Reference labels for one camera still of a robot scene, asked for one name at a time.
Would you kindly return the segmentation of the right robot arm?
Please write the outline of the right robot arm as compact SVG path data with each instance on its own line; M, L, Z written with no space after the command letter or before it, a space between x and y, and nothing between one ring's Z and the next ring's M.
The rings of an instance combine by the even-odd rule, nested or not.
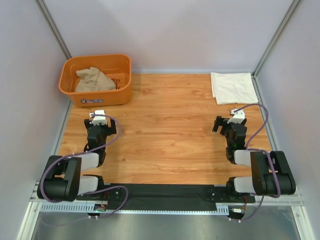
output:
M246 119L234 123L230 118L217 116L212 128L226 139L226 159L234 165L247 166L251 176L231 177L225 189L225 196L231 202L242 198L243 194L276 197L293 195L296 182L283 151L263 152L261 149L246 149Z

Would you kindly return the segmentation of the beige t shirt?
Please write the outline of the beige t shirt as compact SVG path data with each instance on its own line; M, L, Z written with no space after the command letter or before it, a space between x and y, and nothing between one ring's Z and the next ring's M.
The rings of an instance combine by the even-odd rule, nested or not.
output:
M98 92L116 89L114 81L96 67L77 70L76 74L80 77L75 88L76 92Z

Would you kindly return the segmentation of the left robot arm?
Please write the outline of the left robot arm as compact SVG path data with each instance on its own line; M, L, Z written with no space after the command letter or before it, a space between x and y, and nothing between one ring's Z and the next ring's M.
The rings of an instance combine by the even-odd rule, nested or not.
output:
M92 164L90 168L100 167L106 158L107 137L116 135L121 130L119 122L104 114L91 115L85 119L87 143L83 152L60 156L51 155L37 188L37 197L51 203L72 202L80 195L82 164Z

